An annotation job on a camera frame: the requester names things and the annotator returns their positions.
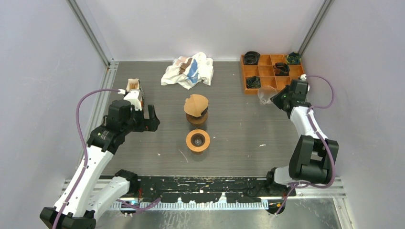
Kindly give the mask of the brown paper coffee filter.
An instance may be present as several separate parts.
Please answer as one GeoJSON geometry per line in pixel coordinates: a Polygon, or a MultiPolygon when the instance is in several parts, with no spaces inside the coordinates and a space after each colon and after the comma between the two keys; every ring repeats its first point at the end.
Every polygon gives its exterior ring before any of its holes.
{"type": "Polygon", "coordinates": [[[201,117],[208,109],[209,100],[200,94],[192,94],[185,99],[184,112],[194,117],[201,117]]]}

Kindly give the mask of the small glass carafe wood collar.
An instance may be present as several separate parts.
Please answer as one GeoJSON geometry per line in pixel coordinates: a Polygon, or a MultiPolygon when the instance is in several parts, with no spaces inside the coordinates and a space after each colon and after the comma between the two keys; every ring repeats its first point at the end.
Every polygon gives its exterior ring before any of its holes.
{"type": "Polygon", "coordinates": [[[200,155],[206,150],[206,138],[202,134],[193,134],[188,141],[188,148],[195,155],[200,155]]]}

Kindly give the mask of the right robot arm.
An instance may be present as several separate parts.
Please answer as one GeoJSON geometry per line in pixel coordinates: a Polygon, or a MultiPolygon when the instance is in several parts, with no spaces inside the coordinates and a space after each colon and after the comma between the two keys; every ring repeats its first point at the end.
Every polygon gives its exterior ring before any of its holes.
{"type": "Polygon", "coordinates": [[[321,131],[314,106],[307,101],[308,91],[307,81],[293,79],[271,98],[287,114],[299,137],[288,166],[275,167],[267,173],[265,189],[271,196],[277,196],[284,188],[328,188],[336,177],[339,144],[321,131]]]}

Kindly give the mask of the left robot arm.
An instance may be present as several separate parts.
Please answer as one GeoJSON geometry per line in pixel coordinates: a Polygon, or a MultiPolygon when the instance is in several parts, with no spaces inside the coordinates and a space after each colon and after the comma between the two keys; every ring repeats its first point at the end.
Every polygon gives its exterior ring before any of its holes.
{"type": "Polygon", "coordinates": [[[126,135],[154,132],[160,124],[155,107],[148,105],[149,118],[128,100],[115,100],[104,123],[94,129],[85,143],[85,154],[67,189],[53,207],[44,207],[40,219],[50,229],[93,229],[97,221],[119,198],[135,196],[140,189],[138,175],[121,169],[94,196],[93,190],[126,135]]]}

